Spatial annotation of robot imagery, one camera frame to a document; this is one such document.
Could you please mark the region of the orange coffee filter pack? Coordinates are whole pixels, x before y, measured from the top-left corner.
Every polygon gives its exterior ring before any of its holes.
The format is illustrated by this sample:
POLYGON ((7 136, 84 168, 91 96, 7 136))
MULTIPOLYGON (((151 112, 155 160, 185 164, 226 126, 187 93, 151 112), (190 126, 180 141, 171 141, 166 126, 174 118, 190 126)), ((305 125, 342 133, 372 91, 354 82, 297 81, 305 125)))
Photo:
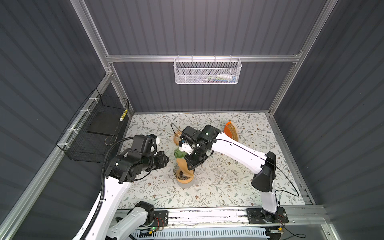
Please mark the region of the orange coffee filter pack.
POLYGON ((231 139, 238 141, 239 140, 239 133, 237 126, 232 123, 231 121, 227 122, 225 124, 223 132, 231 139))

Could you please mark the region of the grey clear glass dripper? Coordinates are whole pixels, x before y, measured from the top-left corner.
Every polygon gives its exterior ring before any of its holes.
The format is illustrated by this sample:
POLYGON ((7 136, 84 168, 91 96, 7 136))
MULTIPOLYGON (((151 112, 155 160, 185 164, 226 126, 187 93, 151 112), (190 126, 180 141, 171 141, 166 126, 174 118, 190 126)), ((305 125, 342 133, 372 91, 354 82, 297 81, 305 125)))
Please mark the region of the grey clear glass dripper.
POLYGON ((186 183, 188 181, 191 181, 194 178, 194 174, 195 174, 195 171, 192 170, 192 171, 188 171, 187 174, 185 175, 178 165, 174 166, 173 171, 174 171, 175 178, 181 183, 186 183))

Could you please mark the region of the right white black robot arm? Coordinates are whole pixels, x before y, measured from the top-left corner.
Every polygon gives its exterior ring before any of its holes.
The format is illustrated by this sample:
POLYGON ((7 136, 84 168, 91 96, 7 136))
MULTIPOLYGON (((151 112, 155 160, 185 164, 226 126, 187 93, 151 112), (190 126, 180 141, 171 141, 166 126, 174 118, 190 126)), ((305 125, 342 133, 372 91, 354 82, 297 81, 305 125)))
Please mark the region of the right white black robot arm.
POLYGON ((208 151, 228 156, 254 174, 252 186, 260 192, 264 214, 277 213, 279 204, 274 185, 277 169, 274 153, 252 150, 211 125, 205 126, 202 131, 187 126, 180 138, 179 147, 187 153, 185 159, 188 170, 202 165, 209 158, 208 151))

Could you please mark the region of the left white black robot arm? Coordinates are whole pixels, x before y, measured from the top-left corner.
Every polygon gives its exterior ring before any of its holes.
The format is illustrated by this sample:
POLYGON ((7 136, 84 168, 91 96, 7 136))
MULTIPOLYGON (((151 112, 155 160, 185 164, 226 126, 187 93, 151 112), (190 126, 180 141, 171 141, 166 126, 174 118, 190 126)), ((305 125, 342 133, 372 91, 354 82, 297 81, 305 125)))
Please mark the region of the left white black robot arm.
POLYGON ((84 224, 74 236, 75 240, 125 240, 137 228, 145 227, 153 233, 160 225, 155 207, 140 201, 116 224, 112 225, 118 206, 127 190, 141 172, 152 172, 167 166, 169 157, 163 151, 145 157, 129 151, 127 157, 119 156, 110 162, 102 177, 102 187, 84 224))

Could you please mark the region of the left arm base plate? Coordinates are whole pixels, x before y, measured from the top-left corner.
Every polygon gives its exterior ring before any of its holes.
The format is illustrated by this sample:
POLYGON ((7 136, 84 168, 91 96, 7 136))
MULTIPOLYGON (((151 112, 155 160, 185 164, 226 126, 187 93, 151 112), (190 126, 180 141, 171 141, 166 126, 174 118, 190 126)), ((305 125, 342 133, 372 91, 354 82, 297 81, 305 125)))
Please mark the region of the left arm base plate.
POLYGON ((149 227, 167 227, 169 220, 169 211, 166 210, 155 210, 153 220, 150 224, 144 224, 140 227, 149 228, 149 227))

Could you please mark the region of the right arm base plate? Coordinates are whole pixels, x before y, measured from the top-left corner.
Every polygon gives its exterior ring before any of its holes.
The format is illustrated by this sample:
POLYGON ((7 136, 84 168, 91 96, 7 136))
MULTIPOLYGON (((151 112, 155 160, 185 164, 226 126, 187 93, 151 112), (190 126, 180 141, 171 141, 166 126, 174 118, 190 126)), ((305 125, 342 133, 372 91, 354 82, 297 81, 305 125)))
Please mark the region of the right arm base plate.
POLYGON ((282 207, 278 207, 274 214, 263 208, 247 208, 246 212, 250 224, 287 224, 289 222, 288 215, 282 207))

